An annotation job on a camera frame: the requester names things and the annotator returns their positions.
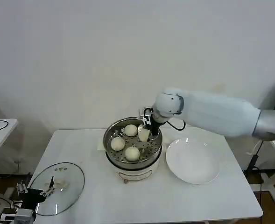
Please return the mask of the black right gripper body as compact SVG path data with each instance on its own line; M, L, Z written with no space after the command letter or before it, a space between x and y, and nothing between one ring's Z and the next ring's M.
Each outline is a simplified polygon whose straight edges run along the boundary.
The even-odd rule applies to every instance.
M154 119L154 116L151 115L151 116L150 116L150 128L151 128L151 129L158 129L160 126L161 126L161 123L157 122L157 121Z

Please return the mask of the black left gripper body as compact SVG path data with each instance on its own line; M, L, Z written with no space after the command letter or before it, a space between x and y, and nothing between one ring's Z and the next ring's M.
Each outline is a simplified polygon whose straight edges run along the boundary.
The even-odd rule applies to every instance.
M27 193L22 194L22 208L28 210L36 210L39 203L43 203L46 196L43 195L43 190L27 189Z

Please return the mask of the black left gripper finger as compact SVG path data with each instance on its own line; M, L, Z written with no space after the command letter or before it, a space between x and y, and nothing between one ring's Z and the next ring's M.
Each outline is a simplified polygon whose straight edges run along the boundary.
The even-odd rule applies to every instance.
M48 188L40 193L42 196L49 196L54 192L54 177L51 178Z
M24 194L24 193L28 192L27 187L26 187L25 183L23 183L23 182L17 183L16 189L17 189L18 194Z

